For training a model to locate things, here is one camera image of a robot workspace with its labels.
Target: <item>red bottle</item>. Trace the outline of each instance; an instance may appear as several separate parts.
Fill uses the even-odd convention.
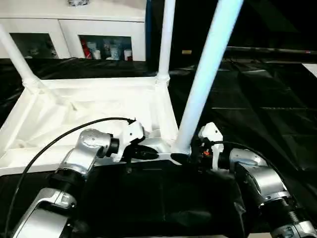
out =
[[[82,46],[84,54],[85,54],[85,58],[86,59],[91,59],[92,56],[91,56],[91,53],[89,51],[89,48],[87,47],[86,41],[84,39],[80,39],[80,42],[81,42],[81,46]]]

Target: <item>white tray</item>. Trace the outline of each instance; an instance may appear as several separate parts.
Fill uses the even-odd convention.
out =
[[[83,123],[106,118],[138,120],[147,138],[167,144],[176,139],[175,121],[166,82],[156,77],[42,80],[45,89],[25,88],[0,129],[0,176],[23,171],[45,145]],[[52,98],[54,93],[59,103]],[[105,121],[89,126],[119,135],[125,121]],[[51,147],[30,172],[55,170],[75,145],[79,130]]]

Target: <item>black fabric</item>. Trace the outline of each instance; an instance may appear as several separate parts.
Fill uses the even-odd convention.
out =
[[[88,237],[244,237],[245,212],[239,187],[229,175],[198,173],[171,162],[97,167],[85,186],[74,218],[88,225]],[[11,228],[47,185],[50,173],[28,174]],[[0,231],[20,175],[0,177]]]

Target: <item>black cable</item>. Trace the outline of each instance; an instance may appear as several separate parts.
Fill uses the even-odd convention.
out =
[[[94,120],[94,121],[91,121],[91,122],[88,122],[88,123],[85,123],[85,124],[82,124],[78,127],[75,127],[67,132],[65,132],[64,134],[60,135],[59,137],[57,137],[55,140],[53,140],[52,142],[50,142],[47,146],[45,146],[42,150],[40,150],[39,153],[36,154],[36,156],[34,156],[34,158],[29,162],[29,164],[25,167],[20,179],[19,179],[19,182],[16,186],[16,189],[15,189],[15,192],[14,192],[14,195],[12,197],[12,200],[11,200],[11,203],[10,203],[10,206],[9,206],[9,211],[8,211],[8,214],[7,214],[7,217],[6,217],[6,222],[5,222],[5,229],[4,229],[4,238],[7,238],[7,233],[8,233],[8,229],[9,229],[9,223],[10,223],[10,219],[11,219],[11,214],[12,214],[12,211],[13,211],[13,206],[14,206],[14,202],[16,200],[16,197],[17,197],[17,194],[20,190],[20,187],[21,187],[21,184],[27,174],[27,172],[29,171],[30,167],[34,164],[34,162],[47,150],[49,149],[52,145],[54,145],[56,142],[58,142],[59,140],[61,140],[63,137],[73,133],[74,131],[77,131],[81,128],[84,128],[86,126],[89,126],[89,125],[92,125],[92,124],[96,124],[96,123],[99,123],[99,122],[102,122],[102,121],[107,121],[107,120],[126,120],[129,124],[135,122],[135,120],[133,119],[129,119],[129,118],[102,118],[102,119],[98,119],[98,120]]]

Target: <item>white plastic frame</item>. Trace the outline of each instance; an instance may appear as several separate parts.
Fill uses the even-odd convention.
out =
[[[205,42],[202,57],[195,75],[194,84],[192,86],[189,99],[187,101],[186,109],[183,115],[177,140],[172,150],[161,152],[190,153],[190,141],[197,127],[198,120],[202,113],[207,96],[211,89],[213,80],[220,65],[227,43],[229,41],[231,32],[240,12],[242,3],[243,0],[218,1],[217,8],[208,33],[208,37]],[[154,98],[154,100],[156,101],[156,108],[154,108],[154,110],[157,113],[158,122],[152,122],[152,126],[154,125],[155,127],[155,124],[157,123],[159,129],[159,137],[163,141],[170,142],[171,144],[177,134],[177,126],[167,90],[167,82],[169,80],[168,69],[174,20],[174,9],[175,0],[165,0],[158,75],[156,77],[149,78],[117,78],[115,80],[111,78],[96,78],[75,80],[45,80],[42,82],[38,77],[36,77],[32,73],[23,56],[21,55],[20,51],[18,50],[17,46],[15,45],[14,41],[0,25],[0,39],[5,48],[7,49],[14,66],[20,73],[22,81],[27,89],[24,90],[18,103],[15,105],[5,124],[1,128],[0,142],[5,139],[5,133],[6,135],[10,136],[9,140],[15,138],[14,136],[19,133],[21,124],[24,123],[25,117],[27,117],[30,114],[30,112],[32,111],[32,107],[34,107],[32,104],[36,103],[37,97],[40,97],[41,93],[46,93],[50,100],[56,103],[57,107],[58,105],[63,105],[63,109],[80,109],[80,105],[74,104],[72,102],[72,99],[74,97],[83,98],[86,95],[76,95],[75,93],[75,95],[71,94],[69,100],[65,100],[65,97],[61,98],[60,96],[61,89],[66,88],[68,91],[71,91],[72,88],[76,89],[81,87],[85,90],[88,88],[89,92],[89,88],[93,87],[95,84],[95,86],[101,90],[100,93],[102,93],[102,89],[106,88],[105,84],[107,84],[107,82],[111,82],[111,85],[118,84],[119,87],[126,87],[127,84],[133,82],[132,85],[130,85],[131,87],[142,86],[143,89],[145,89],[147,86],[149,86],[149,88],[151,88],[155,92],[156,97]],[[95,93],[94,91],[93,94],[88,93],[88,96],[94,99],[94,97],[98,97],[98,93]],[[23,102],[21,102],[21,100],[23,99],[27,99],[29,103],[27,105],[23,104]],[[155,130],[153,130],[152,137],[155,137],[155,134],[156,132]],[[0,145],[0,153],[5,151],[8,148],[8,145],[10,145],[10,141],[9,143]],[[65,154],[65,151],[67,152],[68,150],[69,148],[67,150],[64,150],[62,153],[59,153],[59,155]],[[38,165],[34,166],[32,168],[33,170],[42,171],[53,170],[56,168],[61,159],[54,160],[54,158],[57,156],[56,153],[58,151],[54,151],[52,149],[50,151],[50,155],[46,154],[46,159],[50,158],[50,156],[52,157],[50,164],[48,165],[45,161],[38,160]],[[2,159],[0,161],[0,167],[1,163],[5,163],[5,159]],[[14,168],[2,168],[2,171],[0,168],[0,176],[1,174],[3,174],[3,172],[7,174],[19,173],[22,171],[25,165],[26,164],[20,164],[20,167],[15,166]]]
[[[165,8],[171,6],[174,8],[175,0],[166,0]],[[164,12],[165,22],[166,19],[173,19],[174,11]],[[171,41],[172,28],[172,23],[163,24],[163,48],[170,48],[171,42],[167,42],[166,39]],[[11,36],[1,25],[0,41],[25,86],[18,102],[0,129],[0,176],[22,172],[32,157],[57,135],[88,120],[102,117],[136,118],[145,130],[150,132],[147,135],[150,138],[149,143],[152,141],[155,146],[161,148],[161,153],[170,153],[170,146],[176,139],[178,128],[167,89],[169,61],[164,60],[160,63],[160,68],[164,70],[160,70],[155,77],[42,81],[31,71]],[[169,59],[169,55],[170,50],[165,50],[160,57]],[[98,106],[104,100],[107,106],[103,104],[106,108],[100,113]],[[90,105],[88,109],[84,108],[85,104]],[[106,114],[109,107],[112,115]],[[68,124],[60,125],[60,121],[67,119]],[[92,125],[90,128],[119,135],[125,125],[125,122],[114,121],[108,122],[107,125]],[[76,143],[79,133],[80,131],[75,132],[51,147],[36,161],[29,172],[55,170]]]

